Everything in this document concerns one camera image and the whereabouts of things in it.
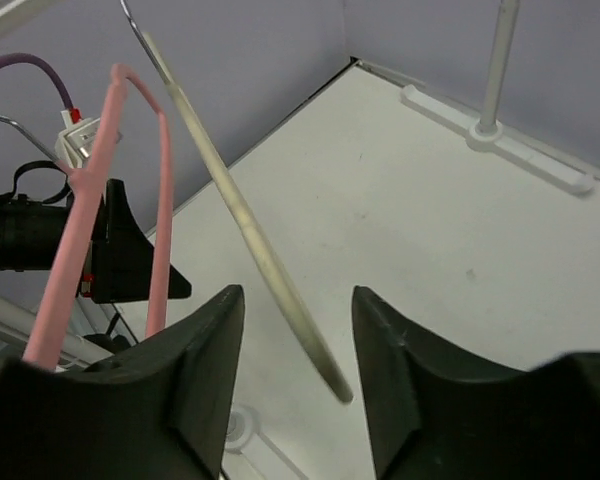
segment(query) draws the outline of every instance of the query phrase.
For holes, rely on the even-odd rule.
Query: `white table surface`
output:
[[[492,360],[530,368],[600,349],[600,184],[578,199],[400,103],[354,68],[231,172],[351,382],[343,407],[278,312],[213,185],[174,217],[172,262],[194,284],[168,322],[244,285],[235,401],[309,478],[374,478],[352,341],[354,285]],[[146,304],[122,306],[142,334]]]

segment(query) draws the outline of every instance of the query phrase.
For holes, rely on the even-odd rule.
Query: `black camera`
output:
[[[13,190],[0,195],[0,270],[50,270],[53,264],[73,195],[67,184],[43,201],[18,194],[18,178],[35,168],[57,167],[51,161],[23,165],[14,175]],[[76,292],[95,303],[147,300],[152,262],[153,245],[133,218],[124,183],[108,180]],[[189,296],[191,284],[171,266],[169,298]]]

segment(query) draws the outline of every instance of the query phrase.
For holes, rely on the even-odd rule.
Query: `purple cable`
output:
[[[67,87],[65,87],[64,83],[62,83],[60,76],[51,67],[51,65],[42,60],[40,57],[36,57],[30,53],[9,53],[7,55],[0,56],[0,69],[10,65],[16,65],[18,63],[30,63],[31,65],[35,65],[36,67],[40,68],[48,75],[55,85],[58,93],[60,94],[60,98],[62,99],[62,103],[64,103],[64,108],[67,110],[73,108],[73,101],[71,100],[71,96],[69,95]]]

